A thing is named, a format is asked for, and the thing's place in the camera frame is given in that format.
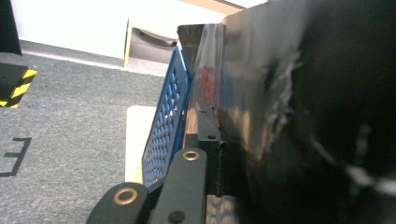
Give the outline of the grey paperback book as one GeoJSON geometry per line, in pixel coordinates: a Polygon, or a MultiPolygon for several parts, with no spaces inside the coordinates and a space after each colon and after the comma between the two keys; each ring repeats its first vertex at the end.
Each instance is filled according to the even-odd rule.
{"type": "Polygon", "coordinates": [[[267,0],[180,38],[219,224],[396,224],[396,0],[267,0]]]}

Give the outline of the white partition panel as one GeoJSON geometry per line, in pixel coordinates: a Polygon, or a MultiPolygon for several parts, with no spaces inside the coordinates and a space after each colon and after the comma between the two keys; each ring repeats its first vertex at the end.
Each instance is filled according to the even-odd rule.
{"type": "Polygon", "coordinates": [[[125,61],[125,0],[11,0],[19,38],[125,61]]]}

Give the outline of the black and yellow striped block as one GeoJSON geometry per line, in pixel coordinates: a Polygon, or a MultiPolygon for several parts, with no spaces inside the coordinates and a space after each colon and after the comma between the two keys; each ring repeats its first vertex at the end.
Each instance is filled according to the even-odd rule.
{"type": "Polygon", "coordinates": [[[27,66],[0,63],[0,107],[17,108],[36,74],[27,66]]]}

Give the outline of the black stand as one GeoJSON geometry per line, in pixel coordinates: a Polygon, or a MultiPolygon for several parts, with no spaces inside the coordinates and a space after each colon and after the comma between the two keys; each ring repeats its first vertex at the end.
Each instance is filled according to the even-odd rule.
{"type": "Polygon", "coordinates": [[[21,45],[11,0],[0,0],[0,52],[21,55],[21,45]]]}

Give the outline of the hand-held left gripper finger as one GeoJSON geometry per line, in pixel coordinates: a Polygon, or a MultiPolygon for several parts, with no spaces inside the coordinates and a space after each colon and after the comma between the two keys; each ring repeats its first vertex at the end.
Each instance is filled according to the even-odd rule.
{"type": "Polygon", "coordinates": [[[197,111],[199,148],[207,156],[206,193],[220,197],[223,192],[221,139],[214,108],[204,107],[197,111]]]}

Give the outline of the blue perforated metal book rack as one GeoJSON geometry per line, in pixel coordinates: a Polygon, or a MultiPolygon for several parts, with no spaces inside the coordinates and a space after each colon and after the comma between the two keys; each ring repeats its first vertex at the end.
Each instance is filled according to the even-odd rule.
{"type": "Polygon", "coordinates": [[[175,47],[142,156],[143,185],[147,188],[166,177],[180,150],[189,89],[182,50],[175,47]]]}

